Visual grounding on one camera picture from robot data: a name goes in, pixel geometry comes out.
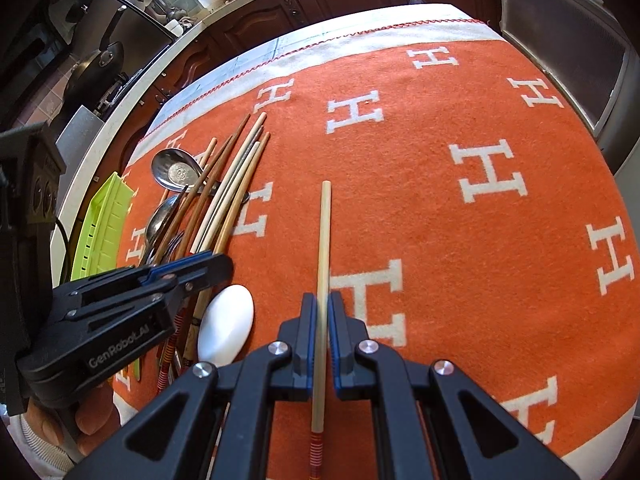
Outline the person's left hand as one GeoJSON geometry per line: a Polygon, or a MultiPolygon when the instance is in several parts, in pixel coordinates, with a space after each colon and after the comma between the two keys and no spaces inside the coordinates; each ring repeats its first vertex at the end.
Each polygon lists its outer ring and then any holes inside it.
{"type": "MultiPolygon", "coordinates": [[[[83,456],[93,452],[122,426],[113,394],[111,383],[104,382],[87,393],[74,411],[79,430],[75,442],[83,456]]],[[[63,444],[63,427],[51,411],[30,400],[24,417],[29,428],[42,440],[55,446],[63,444]]]]}

